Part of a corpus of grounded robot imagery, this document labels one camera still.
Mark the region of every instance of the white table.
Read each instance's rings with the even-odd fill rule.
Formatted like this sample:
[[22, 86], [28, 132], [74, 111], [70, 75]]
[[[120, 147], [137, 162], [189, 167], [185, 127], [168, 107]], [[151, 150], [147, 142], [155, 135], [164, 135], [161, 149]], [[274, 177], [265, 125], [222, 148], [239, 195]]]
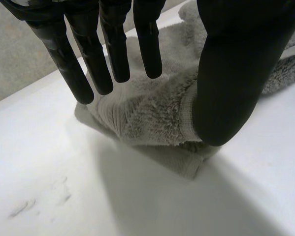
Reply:
[[58, 71], [0, 102], [0, 236], [295, 235], [295, 84], [194, 181], [79, 123], [75, 105]]

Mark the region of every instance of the robotic hand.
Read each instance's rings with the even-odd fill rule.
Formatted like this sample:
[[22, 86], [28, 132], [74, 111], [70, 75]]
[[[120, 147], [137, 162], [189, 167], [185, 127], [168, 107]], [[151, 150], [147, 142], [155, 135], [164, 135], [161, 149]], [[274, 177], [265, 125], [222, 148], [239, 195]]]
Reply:
[[[130, 78], [123, 23], [131, 0], [0, 0], [39, 37], [77, 101], [94, 99], [66, 36], [72, 28], [98, 93], [113, 90], [96, 29], [102, 26], [117, 82]], [[162, 73], [159, 18], [165, 0], [134, 0], [134, 23], [146, 74]], [[295, 0], [197, 0], [208, 33], [201, 54], [193, 121], [198, 136], [212, 146], [229, 141], [244, 125], [262, 88], [295, 31]]]
[[[126, 82], [130, 78], [130, 68], [123, 23], [131, 9], [131, 0], [55, 1], [0, 0], [42, 40], [76, 100], [89, 104], [94, 94], [68, 42], [64, 15], [98, 93], [106, 95], [112, 92], [113, 83], [97, 36], [98, 17], [114, 78], [119, 83]], [[164, 3], [165, 0], [136, 0], [133, 6], [141, 54], [150, 78], [162, 73], [156, 20]]]

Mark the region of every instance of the background wall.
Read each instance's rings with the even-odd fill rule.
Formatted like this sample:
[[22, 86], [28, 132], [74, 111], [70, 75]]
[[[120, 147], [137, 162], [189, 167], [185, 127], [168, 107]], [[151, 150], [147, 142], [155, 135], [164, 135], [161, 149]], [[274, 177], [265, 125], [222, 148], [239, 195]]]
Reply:
[[[163, 12], [184, 0], [167, 0]], [[103, 43], [100, 24], [98, 35]], [[133, 13], [130, 11], [124, 24], [125, 32], [134, 28]], [[67, 28], [68, 39], [77, 57], [80, 52]], [[57, 68], [42, 42], [25, 22], [17, 20], [0, 3], [0, 100], [30, 85]]]

